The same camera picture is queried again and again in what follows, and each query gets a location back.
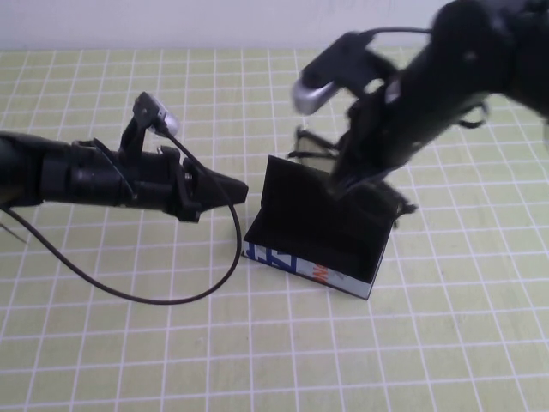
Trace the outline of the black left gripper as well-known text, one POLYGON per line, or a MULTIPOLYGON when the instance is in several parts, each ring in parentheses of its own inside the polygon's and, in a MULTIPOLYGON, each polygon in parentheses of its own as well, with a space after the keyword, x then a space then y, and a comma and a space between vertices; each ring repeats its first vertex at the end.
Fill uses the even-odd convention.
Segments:
POLYGON ((202 211, 244 203, 249 187, 207 167, 190 166, 196 201, 174 149, 141 152, 128 160, 97 139, 71 146, 71 200, 74 203, 161 211, 183 222, 199 221, 202 211))

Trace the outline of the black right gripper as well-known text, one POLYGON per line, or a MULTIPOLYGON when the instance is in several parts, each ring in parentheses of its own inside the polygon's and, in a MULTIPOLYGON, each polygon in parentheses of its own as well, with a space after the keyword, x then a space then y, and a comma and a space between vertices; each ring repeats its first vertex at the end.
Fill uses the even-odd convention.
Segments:
POLYGON ((331 173, 331 196, 382 182, 466 111, 510 81, 516 42, 496 1, 453 1, 431 24, 428 44, 360 108, 331 173))

